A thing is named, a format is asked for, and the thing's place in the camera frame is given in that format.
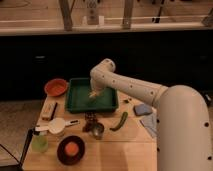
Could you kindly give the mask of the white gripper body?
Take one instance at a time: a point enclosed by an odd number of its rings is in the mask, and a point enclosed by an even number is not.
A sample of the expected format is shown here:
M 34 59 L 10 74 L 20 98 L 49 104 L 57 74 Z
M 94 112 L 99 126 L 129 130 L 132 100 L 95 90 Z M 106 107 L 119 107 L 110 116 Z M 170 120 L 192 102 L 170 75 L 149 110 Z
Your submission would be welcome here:
M 98 81 L 95 81 L 94 79 L 90 80 L 92 91 L 96 94 L 100 94 L 106 86 Z

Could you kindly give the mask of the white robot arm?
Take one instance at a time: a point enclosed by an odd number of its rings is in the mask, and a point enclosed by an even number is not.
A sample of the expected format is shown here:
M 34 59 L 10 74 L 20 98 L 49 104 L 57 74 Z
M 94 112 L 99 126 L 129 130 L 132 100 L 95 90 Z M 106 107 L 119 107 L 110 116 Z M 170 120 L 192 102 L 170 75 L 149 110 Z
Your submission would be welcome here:
M 147 82 L 115 72 L 106 58 L 90 70 L 92 91 L 110 87 L 156 109 L 157 171 L 213 171 L 211 125 L 202 95 L 186 85 Z

